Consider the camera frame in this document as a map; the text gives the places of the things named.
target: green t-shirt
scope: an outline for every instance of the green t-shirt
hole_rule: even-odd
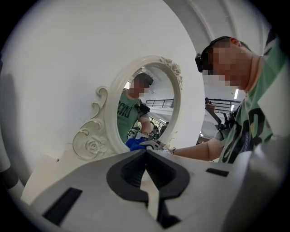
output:
[[[127,142],[127,135],[134,125],[134,123],[140,117],[149,118],[147,114],[143,114],[142,112],[138,112],[135,105],[139,105],[139,99],[131,100],[126,95],[126,90],[123,91],[118,106],[117,112],[117,124],[119,135],[124,143]]]
[[[233,163],[239,153],[253,150],[273,135],[258,101],[286,65],[287,56],[281,51],[277,41],[273,41],[272,44],[274,45],[271,50],[263,56],[264,65],[254,89],[248,92],[238,108],[234,126],[231,130],[221,131],[223,140],[220,132],[215,135],[224,146],[219,162]]]

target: white mirror frame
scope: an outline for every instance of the white mirror frame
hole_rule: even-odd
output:
[[[79,157],[93,161],[130,151],[119,136],[117,109],[125,84],[142,66],[161,69],[167,74],[174,90],[173,114],[168,128],[159,138],[159,141],[166,144],[177,133],[175,128],[180,110],[182,90],[180,67],[172,60],[164,57],[146,56],[136,59],[125,67],[114,79],[109,89],[104,86],[97,88],[97,95],[101,99],[92,103],[93,110],[89,119],[73,139],[72,147]]]

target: wristwatch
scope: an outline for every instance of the wristwatch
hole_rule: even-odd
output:
[[[171,151],[171,154],[173,154],[174,155],[174,151],[176,150],[176,148],[174,147],[173,149],[172,149],[172,151]]]

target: black railing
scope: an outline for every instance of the black railing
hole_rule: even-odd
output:
[[[174,99],[165,100],[148,100],[146,101],[148,107],[159,107],[159,108],[174,108]]]
[[[205,105],[208,106],[208,108],[211,109],[214,113],[221,114],[229,114],[233,109],[237,109],[240,103],[240,101],[205,98]]]

